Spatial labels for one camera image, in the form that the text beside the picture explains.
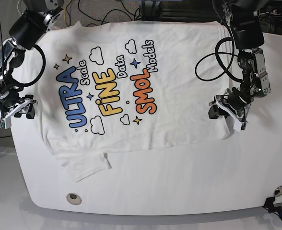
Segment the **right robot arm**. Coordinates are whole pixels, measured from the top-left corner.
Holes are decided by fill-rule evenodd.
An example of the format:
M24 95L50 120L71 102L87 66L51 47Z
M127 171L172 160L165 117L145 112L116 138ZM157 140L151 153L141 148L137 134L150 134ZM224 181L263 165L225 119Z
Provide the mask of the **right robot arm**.
M28 119L34 118L33 105L36 100L33 95L21 97L19 93L42 77L46 57L37 43L50 31L64 10L62 0L25 0L24 4L25 11L9 30L10 38L0 47L0 127L4 127L5 121L12 116L25 114ZM25 52L32 49L41 55L42 67L32 81L21 83L13 78L12 73L22 65Z

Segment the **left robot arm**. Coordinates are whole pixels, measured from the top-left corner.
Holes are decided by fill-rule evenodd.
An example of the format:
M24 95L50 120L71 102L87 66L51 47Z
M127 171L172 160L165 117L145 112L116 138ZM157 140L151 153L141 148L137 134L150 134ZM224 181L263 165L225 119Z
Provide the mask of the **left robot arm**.
M217 119L230 116L234 120L234 130L245 130L247 115L255 98L263 98L271 92L263 50L264 36L259 22L259 10L265 0L223 0L224 16L222 22L230 36L218 42L215 57L225 74L239 87L226 89L223 95L216 95L211 102L209 118ZM222 43L230 41L233 49L238 50L237 62L242 70L242 79L236 78L219 56Z

